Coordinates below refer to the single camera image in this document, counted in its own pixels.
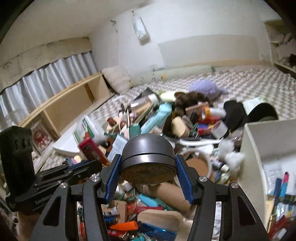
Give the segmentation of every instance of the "purple plush toy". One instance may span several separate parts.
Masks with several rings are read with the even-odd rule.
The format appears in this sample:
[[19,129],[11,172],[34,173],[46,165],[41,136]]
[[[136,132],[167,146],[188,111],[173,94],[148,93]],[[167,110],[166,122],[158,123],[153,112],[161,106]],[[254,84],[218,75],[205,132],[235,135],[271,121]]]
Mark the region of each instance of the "purple plush toy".
[[218,88],[213,81],[210,80],[197,80],[189,87],[189,92],[199,92],[204,94],[210,101],[219,98],[221,95],[228,94],[224,88]]

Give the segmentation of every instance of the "brown plush toy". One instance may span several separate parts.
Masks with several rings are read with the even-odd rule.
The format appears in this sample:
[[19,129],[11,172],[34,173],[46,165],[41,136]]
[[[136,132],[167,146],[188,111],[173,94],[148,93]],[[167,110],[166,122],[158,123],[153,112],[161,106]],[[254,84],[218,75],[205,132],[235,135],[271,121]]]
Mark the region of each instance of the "brown plush toy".
[[209,105],[211,105],[209,99],[204,94],[198,92],[176,92],[175,97],[176,100],[174,111],[176,116],[182,117],[185,115],[185,109],[187,107],[196,105],[198,102],[209,102]]

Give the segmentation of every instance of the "white box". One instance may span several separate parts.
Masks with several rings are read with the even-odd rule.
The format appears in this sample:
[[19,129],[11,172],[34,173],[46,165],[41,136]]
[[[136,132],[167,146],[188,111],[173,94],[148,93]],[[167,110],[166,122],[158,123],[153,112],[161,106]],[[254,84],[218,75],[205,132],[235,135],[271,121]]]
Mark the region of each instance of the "white box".
[[296,119],[248,123],[244,127],[241,152],[245,153],[238,184],[246,193],[265,227],[268,182],[263,165],[277,163],[290,174],[288,190],[296,173]]
[[73,124],[54,144],[53,149],[62,155],[74,157],[79,155],[80,149],[77,146],[73,131],[75,130],[77,123]]

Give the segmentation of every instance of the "mattress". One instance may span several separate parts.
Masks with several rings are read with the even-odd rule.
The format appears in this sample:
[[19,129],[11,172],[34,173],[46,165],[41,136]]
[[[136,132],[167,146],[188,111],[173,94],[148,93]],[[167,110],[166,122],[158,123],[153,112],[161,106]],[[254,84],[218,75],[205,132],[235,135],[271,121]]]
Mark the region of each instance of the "mattress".
[[139,73],[131,77],[131,87],[161,81],[162,79],[164,81],[185,79],[191,76],[212,73],[214,70],[215,68],[210,65],[198,65]]
[[[278,69],[227,70],[186,79],[146,83],[131,88],[123,95],[114,95],[102,106],[93,111],[90,116],[95,120],[107,120],[110,116],[116,116],[118,114],[121,103],[127,106],[131,100],[137,97],[147,87],[155,92],[159,90],[188,90],[189,86],[200,78],[210,79],[218,87],[224,87],[228,90],[229,94],[222,95],[214,103],[216,107],[223,107],[224,102],[231,99],[244,101],[258,96],[264,96],[266,101],[275,107],[280,120],[296,118],[296,80],[290,74],[285,74]],[[61,165],[63,160],[64,157],[53,152],[41,170]]]

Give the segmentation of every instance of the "white cable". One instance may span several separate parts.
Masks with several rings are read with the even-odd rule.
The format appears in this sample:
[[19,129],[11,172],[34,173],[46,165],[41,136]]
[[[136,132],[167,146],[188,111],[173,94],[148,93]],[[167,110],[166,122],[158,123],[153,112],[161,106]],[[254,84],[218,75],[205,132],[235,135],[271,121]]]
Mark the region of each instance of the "white cable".
[[191,154],[191,153],[195,153],[195,152],[199,153],[198,157],[200,157],[201,159],[206,161],[207,167],[208,167],[207,178],[210,178],[210,176],[212,174],[212,162],[211,162],[209,156],[206,153],[204,153],[203,151],[201,151],[198,148],[187,148],[185,150],[182,150],[179,154],[184,156],[186,154]]
[[201,141],[185,141],[183,139],[179,139],[176,143],[182,146],[198,147],[198,146],[204,146],[208,144],[219,144],[220,140],[202,139]]

